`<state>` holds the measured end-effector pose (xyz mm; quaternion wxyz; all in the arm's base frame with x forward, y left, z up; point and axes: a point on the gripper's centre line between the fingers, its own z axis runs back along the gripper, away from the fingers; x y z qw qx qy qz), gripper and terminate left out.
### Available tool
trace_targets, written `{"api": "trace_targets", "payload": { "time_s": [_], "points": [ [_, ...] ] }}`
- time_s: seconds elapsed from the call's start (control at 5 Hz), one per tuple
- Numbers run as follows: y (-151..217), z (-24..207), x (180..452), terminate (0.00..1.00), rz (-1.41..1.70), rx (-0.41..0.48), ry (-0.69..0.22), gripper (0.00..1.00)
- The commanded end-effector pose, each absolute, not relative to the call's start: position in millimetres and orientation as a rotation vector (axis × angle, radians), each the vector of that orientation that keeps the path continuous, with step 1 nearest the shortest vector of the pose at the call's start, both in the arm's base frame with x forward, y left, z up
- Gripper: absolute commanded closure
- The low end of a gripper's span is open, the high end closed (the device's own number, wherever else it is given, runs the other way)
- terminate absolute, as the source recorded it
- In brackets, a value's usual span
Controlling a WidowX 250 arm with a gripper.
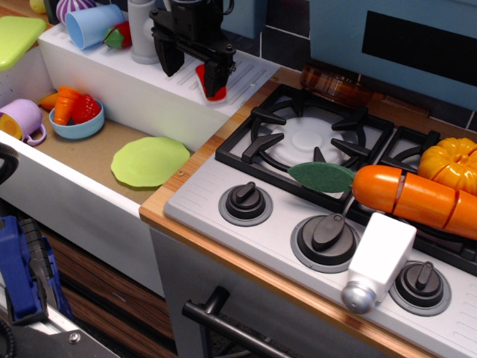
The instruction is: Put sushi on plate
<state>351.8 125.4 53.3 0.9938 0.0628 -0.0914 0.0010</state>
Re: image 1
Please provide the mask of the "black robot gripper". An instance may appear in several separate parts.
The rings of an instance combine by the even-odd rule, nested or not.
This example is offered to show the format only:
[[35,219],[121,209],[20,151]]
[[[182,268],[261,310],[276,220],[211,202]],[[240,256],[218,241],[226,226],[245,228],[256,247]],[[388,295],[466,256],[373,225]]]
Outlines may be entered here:
[[154,46],[168,77],[177,73],[188,54],[204,63],[206,74],[219,87],[226,86],[236,68],[236,52],[222,31],[222,22],[235,3],[222,1],[170,1],[169,10],[150,12]]

